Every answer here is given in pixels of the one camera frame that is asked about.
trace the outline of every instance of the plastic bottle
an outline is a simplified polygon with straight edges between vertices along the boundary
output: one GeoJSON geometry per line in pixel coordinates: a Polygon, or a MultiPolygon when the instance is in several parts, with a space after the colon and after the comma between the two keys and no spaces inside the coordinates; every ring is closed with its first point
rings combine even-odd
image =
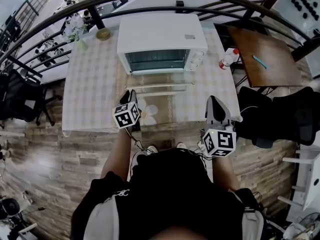
{"type": "Polygon", "coordinates": [[[223,59],[219,62],[219,67],[223,70],[228,69],[232,63],[238,58],[239,50],[233,49],[232,52],[224,55],[223,59]]]}

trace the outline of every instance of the cable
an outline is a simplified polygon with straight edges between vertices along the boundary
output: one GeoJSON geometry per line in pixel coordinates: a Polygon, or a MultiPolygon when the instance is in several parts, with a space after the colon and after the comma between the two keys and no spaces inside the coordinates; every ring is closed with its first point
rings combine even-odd
{"type": "Polygon", "coordinates": [[[189,148],[187,149],[188,152],[189,152],[191,155],[196,154],[198,157],[200,157],[200,158],[202,158],[202,159],[204,159],[204,160],[207,160],[207,161],[211,161],[212,159],[215,158],[214,156],[212,156],[212,157],[205,156],[205,155],[204,155],[203,153],[201,153],[201,152],[196,153],[195,151],[196,151],[196,150],[199,150],[199,148],[197,148],[195,151],[193,151],[193,150],[190,150],[190,148],[192,148],[192,147],[195,147],[195,146],[191,146],[191,147],[189,147],[189,148]]]}
{"type": "Polygon", "coordinates": [[[153,150],[148,149],[148,148],[147,148],[147,149],[142,149],[141,151],[136,152],[136,153],[133,155],[132,161],[131,161],[131,164],[130,164],[130,177],[132,177],[132,168],[133,168],[133,163],[134,163],[135,156],[136,156],[138,153],[144,152],[144,151],[150,152],[151,154],[154,154],[154,153],[155,153],[153,150]]]}
{"type": "Polygon", "coordinates": [[[125,129],[126,133],[130,136],[130,138],[134,140],[134,145],[135,145],[135,146],[137,146],[141,151],[146,150],[146,148],[144,148],[144,146],[142,145],[142,143],[141,143],[140,140],[136,140],[135,137],[133,137],[133,136],[129,133],[129,131],[128,131],[127,128],[124,128],[124,129],[125,129]]]}
{"type": "Polygon", "coordinates": [[[257,201],[258,203],[261,203],[262,194],[261,194],[259,191],[253,192],[252,194],[253,194],[254,198],[256,199],[256,201],[257,201]]]}
{"type": "Polygon", "coordinates": [[[243,109],[241,112],[240,112],[240,114],[243,112],[243,111],[245,111],[246,109],[249,109],[249,108],[258,108],[257,106],[247,106],[245,109],[243,109]]]}
{"type": "Polygon", "coordinates": [[[279,225],[277,225],[276,223],[274,223],[273,221],[271,221],[271,220],[265,220],[267,223],[269,223],[270,225],[272,225],[272,226],[274,226],[276,229],[278,229],[278,230],[280,230],[282,233],[284,233],[285,232],[285,230],[282,228],[282,227],[280,227],[279,225]]]}
{"type": "Polygon", "coordinates": [[[44,207],[39,207],[39,208],[36,209],[36,210],[29,211],[29,212],[27,212],[27,213],[25,213],[25,214],[22,214],[22,215],[32,214],[32,213],[34,213],[34,212],[43,211],[43,210],[45,210],[45,209],[46,209],[46,208],[44,208],[44,207]]]}

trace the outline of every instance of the yellow bowl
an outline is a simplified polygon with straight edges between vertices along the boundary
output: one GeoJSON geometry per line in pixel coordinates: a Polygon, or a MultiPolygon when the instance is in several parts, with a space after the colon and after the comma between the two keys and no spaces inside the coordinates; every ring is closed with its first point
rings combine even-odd
{"type": "Polygon", "coordinates": [[[108,28],[99,29],[96,32],[95,37],[101,41],[105,41],[110,37],[110,30],[108,28]]]}

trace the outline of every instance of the pen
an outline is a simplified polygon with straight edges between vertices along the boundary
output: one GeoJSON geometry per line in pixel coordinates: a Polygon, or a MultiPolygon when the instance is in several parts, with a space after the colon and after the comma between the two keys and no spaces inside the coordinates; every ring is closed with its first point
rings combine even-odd
{"type": "Polygon", "coordinates": [[[263,63],[260,59],[258,59],[256,56],[252,55],[252,57],[253,57],[257,62],[259,62],[265,69],[268,68],[268,66],[267,66],[265,63],[263,63]]]}

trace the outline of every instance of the desk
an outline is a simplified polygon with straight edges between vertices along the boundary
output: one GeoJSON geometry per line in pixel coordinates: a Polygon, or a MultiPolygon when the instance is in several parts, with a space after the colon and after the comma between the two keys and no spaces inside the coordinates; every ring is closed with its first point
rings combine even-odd
{"type": "Polygon", "coordinates": [[[112,108],[133,82],[140,85],[164,79],[168,82],[193,82],[185,92],[138,99],[143,110],[141,126],[196,122],[205,120],[207,99],[217,96],[230,110],[233,119],[241,121],[236,88],[230,70],[218,67],[224,49],[215,28],[204,29],[208,52],[196,72],[162,75],[129,76],[117,55],[118,30],[111,31],[106,41],[96,39],[96,31],[82,38],[89,46],[80,51],[76,45],[71,53],[65,80],[62,131],[90,131],[116,133],[112,108]]]}
{"type": "Polygon", "coordinates": [[[228,30],[240,51],[251,87],[302,86],[301,74],[285,42],[246,29],[229,27],[228,30]],[[268,68],[258,63],[253,55],[268,68]]]}

